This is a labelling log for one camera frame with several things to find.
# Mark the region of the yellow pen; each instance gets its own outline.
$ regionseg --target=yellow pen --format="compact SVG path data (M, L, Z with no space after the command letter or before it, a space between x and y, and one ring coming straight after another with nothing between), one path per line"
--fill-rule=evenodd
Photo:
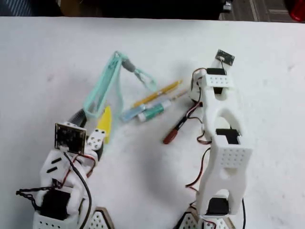
M144 98L144 99L142 99L142 100L140 100L140 101L137 101L137 102L133 105L133 107L138 107L138 106L141 105L141 104L146 104L146 103L150 102L151 100L154 100L155 98L159 97L160 95L166 94L166 93L168 93L169 91L175 89L175 88L176 88L179 84L181 84L181 83L182 83L182 80L178 80L178 81L172 83L171 85L168 85L167 87L162 88L161 90L159 90L159 91L157 91L157 92L155 92L155 93L149 95L148 97L146 97L146 98Z

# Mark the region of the grey floor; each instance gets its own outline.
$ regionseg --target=grey floor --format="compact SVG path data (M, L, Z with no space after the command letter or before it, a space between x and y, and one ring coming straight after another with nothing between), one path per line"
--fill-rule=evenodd
M284 0L234 0L232 12L223 13L220 20L294 22Z

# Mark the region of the red object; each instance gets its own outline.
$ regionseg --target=red object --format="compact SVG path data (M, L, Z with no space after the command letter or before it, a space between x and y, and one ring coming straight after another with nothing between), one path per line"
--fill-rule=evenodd
M293 20L305 20L305 0L296 0L292 10L289 12Z

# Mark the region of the white table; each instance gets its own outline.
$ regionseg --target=white table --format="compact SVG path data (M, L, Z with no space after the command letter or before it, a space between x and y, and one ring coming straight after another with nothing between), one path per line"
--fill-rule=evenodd
M0 18L0 228L29 229L33 208L15 196L39 186L54 123L77 111L110 55L119 50L165 86L209 67L218 49L236 56L255 151L245 194L248 229L305 224L305 25L100 18ZM147 91L122 70L126 105ZM190 106L179 99L159 117L121 126L89 180L118 229L170 229L194 193L205 147L190 120L170 145L161 139ZM240 228L242 216L234 221Z

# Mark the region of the glue stick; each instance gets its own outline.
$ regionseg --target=glue stick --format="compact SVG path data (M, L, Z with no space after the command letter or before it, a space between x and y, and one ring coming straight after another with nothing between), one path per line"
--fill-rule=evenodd
M140 122L148 121L148 120L154 118L156 115L162 113L171 104L172 104L171 100L165 100L162 103L138 114L138 118L139 118Z

